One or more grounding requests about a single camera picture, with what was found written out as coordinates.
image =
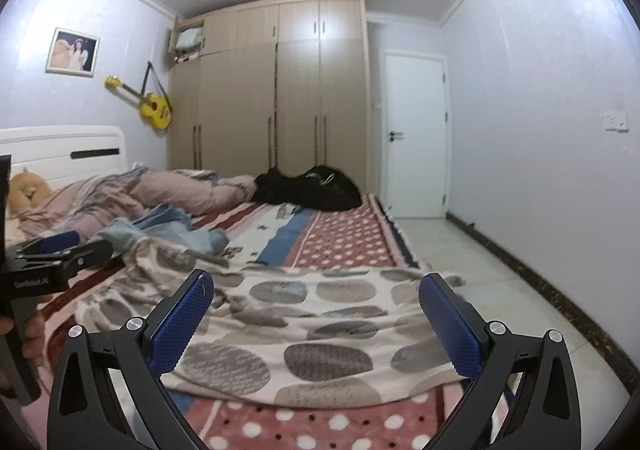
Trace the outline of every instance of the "wooden wardrobe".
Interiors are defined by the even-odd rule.
[[[174,67],[171,168],[223,176],[327,164],[369,187],[365,0],[263,0],[178,20],[204,25],[200,58]]]

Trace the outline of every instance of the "guitar neck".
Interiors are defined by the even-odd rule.
[[[132,94],[133,96],[136,96],[138,99],[145,99],[145,97],[142,94],[140,94],[136,90],[133,90],[128,84],[123,83],[122,84],[122,88],[123,88],[123,90],[126,90],[129,94]]]

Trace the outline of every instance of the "pink blanket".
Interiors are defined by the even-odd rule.
[[[78,181],[56,191],[39,207],[18,213],[28,237],[76,230],[83,242],[114,219],[135,220],[150,208],[169,203],[192,215],[205,215],[248,201],[254,178],[220,178],[212,171],[155,171],[140,167]]]

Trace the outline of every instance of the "framed photo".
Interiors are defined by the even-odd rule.
[[[100,38],[57,28],[49,50],[46,72],[93,78]]]

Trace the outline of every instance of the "finger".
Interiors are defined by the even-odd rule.
[[[44,337],[33,338],[22,346],[22,356],[28,360],[42,356],[44,350]]]
[[[41,314],[36,314],[36,316],[27,322],[24,328],[24,334],[29,338],[37,338],[44,334],[44,318]]]
[[[0,336],[9,334],[14,328],[14,321],[6,316],[0,316]]]

